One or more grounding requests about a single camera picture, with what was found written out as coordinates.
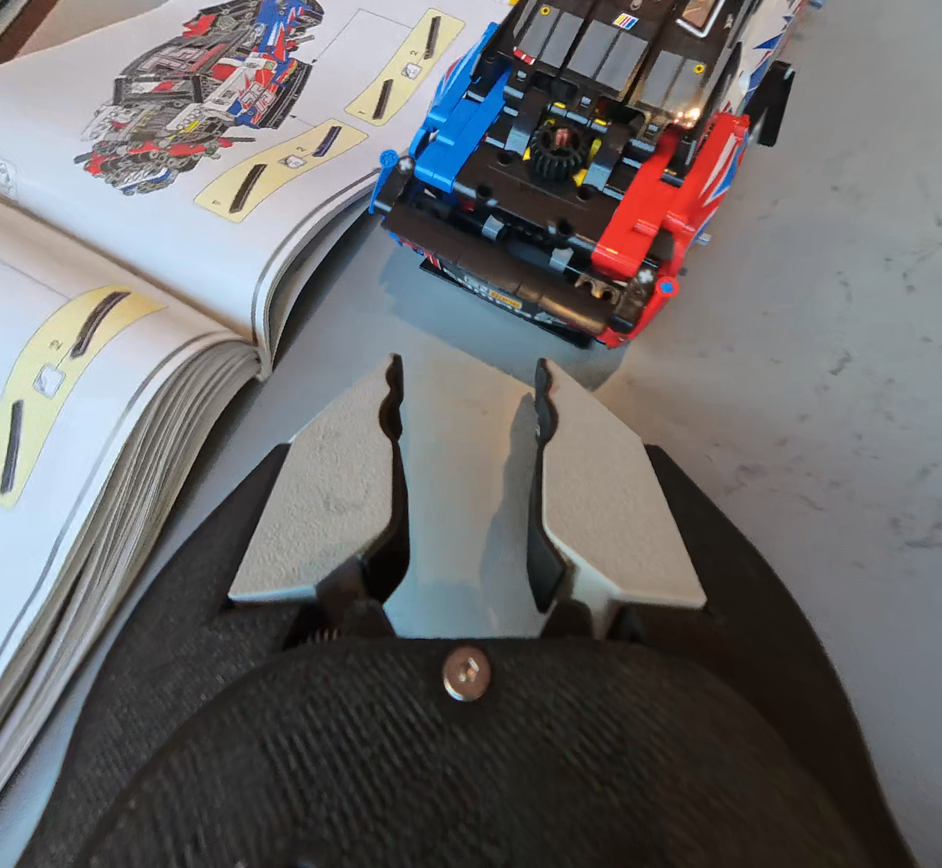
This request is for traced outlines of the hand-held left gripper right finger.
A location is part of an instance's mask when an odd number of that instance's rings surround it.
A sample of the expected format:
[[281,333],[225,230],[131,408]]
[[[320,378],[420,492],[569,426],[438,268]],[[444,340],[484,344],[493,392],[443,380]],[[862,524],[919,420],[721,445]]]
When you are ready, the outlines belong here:
[[534,408],[526,573],[537,609],[583,604],[604,635],[626,606],[703,608],[642,439],[548,358],[537,363]]

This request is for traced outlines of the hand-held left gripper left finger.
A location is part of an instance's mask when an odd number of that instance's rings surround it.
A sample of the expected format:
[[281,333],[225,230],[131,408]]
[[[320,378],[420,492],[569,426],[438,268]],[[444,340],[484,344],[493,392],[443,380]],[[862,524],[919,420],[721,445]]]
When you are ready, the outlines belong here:
[[390,354],[296,434],[231,601],[327,606],[391,597],[410,562],[403,398],[402,358]]

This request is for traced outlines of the toy brick race car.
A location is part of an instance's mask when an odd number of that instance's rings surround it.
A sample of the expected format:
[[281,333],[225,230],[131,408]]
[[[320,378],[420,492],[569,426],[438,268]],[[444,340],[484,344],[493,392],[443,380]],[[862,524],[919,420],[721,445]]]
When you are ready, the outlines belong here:
[[574,344],[635,339],[748,146],[809,0],[520,0],[439,86],[370,212],[422,268]]

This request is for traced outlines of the building instruction booklet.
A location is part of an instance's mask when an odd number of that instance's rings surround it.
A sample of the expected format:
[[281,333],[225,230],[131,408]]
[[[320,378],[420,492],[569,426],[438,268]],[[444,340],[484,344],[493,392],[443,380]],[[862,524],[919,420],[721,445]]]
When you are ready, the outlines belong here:
[[169,0],[2,65],[2,786],[300,287],[518,0]]

